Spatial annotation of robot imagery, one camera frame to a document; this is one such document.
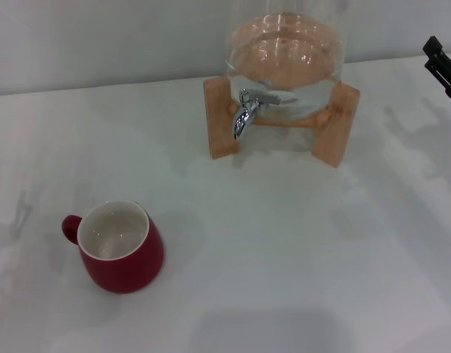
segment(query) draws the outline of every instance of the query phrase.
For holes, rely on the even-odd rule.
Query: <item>white tabletop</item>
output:
[[[203,79],[0,97],[0,353],[450,353],[451,100],[425,61],[344,67],[339,169],[299,129],[211,160]],[[166,243],[123,296],[60,231],[115,199]]]

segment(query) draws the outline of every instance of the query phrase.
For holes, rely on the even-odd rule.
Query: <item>water in mug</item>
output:
[[[238,28],[227,59],[232,97],[240,89],[276,94],[279,107],[266,117],[305,118],[326,107],[339,81],[341,42],[336,33],[312,18],[280,13]]]
[[[129,254],[142,242],[146,222],[137,213],[119,210],[96,220],[91,232],[83,244],[86,251],[102,259],[114,259]]]

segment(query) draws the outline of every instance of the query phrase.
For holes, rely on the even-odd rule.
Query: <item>glass jar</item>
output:
[[[278,95],[266,118],[299,120],[325,108],[340,80],[349,0],[233,0],[227,51],[232,98]]]

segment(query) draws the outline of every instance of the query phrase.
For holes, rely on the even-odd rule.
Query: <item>metal spigot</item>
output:
[[[259,90],[240,90],[240,105],[233,119],[233,138],[240,140],[247,126],[251,125],[253,119],[260,111],[266,111],[270,104],[279,105],[281,98],[274,94],[267,94]]]

